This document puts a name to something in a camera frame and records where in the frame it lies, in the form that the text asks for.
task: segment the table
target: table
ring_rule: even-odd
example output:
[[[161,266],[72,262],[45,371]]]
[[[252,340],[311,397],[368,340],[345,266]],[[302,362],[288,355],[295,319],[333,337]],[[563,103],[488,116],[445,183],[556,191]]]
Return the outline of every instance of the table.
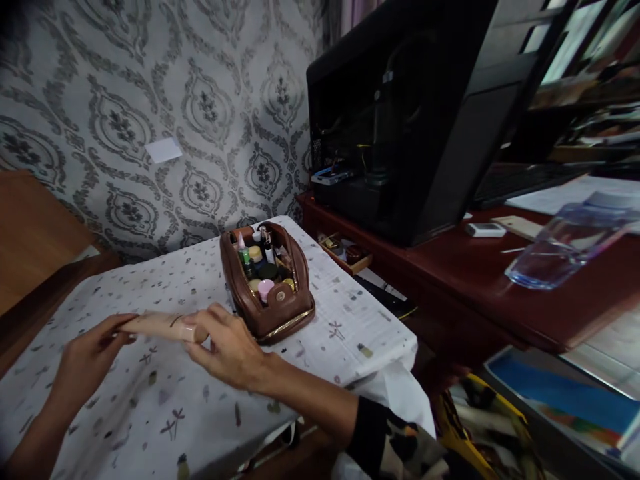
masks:
[[[564,353],[640,302],[640,239],[629,235],[594,259],[564,285],[532,291],[503,272],[529,244],[514,234],[474,239],[456,228],[413,248],[395,246],[327,207],[310,193],[297,197],[303,228],[312,237],[342,233],[373,254],[371,269],[414,301],[442,330],[419,336],[446,363],[478,367],[508,345]],[[472,212],[473,222],[518,215],[544,225],[549,217],[512,207]]]
[[[345,386],[396,360],[410,369],[414,334],[293,220],[271,221],[284,226],[305,252],[317,310],[305,328],[265,350]],[[82,282],[0,380],[4,454],[14,450],[38,414],[68,340],[113,313],[188,313],[214,301],[229,306],[218,239]],[[219,475],[237,468],[270,432],[296,417],[268,398],[213,379],[180,343],[141,337],[121,350],[72,422],[53,478],[174,479],[184,463],[192,474]]]

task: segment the wall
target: wall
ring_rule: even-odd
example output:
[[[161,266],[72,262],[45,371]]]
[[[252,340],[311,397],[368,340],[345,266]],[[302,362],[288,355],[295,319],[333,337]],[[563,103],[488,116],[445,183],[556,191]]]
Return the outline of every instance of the wall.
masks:
[[[1,39],[1,168],[31,170],[132,262],[294,214],[321,0],[20,4]],[[143,146],[168,136],[184,155],[152,164]]]

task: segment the sleeve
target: sleeve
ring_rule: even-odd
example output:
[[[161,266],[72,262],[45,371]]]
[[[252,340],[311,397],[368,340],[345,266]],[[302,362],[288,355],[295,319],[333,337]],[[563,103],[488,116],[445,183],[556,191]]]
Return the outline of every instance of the sleeve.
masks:
[[[446,449],[415,423],[360,397],[347,454],[372,479],[438,479],[449,467]]]

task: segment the floor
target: floor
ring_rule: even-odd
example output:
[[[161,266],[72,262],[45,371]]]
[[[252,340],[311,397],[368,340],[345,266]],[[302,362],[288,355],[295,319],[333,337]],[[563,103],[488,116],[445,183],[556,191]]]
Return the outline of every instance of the floor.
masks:
[[[412,331],[424,325],[426,318],[417,311],[403,322]],[[418,352],[412,373],[418,381],[420,373],[433,357],[431,350],[418,340]],[[331,469],[338,455],[331,438],[312,425],[302,427],[300,444],[292,450],[286,449],[279,441],[274,442],[256,458],[256,466],[249,473],[238,475],[242,480],[304,479],[324,480],[331,478]]]

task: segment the toiletry bag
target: toiletry bag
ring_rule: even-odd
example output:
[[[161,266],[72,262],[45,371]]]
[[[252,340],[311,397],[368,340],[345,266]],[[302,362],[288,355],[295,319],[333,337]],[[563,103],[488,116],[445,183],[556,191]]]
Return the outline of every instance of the toiletry bag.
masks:
[[[259,344],[272,345],[308,324],[315,316],[315,302],[309,290],[307,259],[300,246],[284,227],[272,222],[263,225],[272,232],[273,248],[284,246],[291,258],[295,291],[286,283],[277,283],[267,296],[267,305],[263,305],[249,287],[232,232],[220,237],[220,256],[239,315]]]

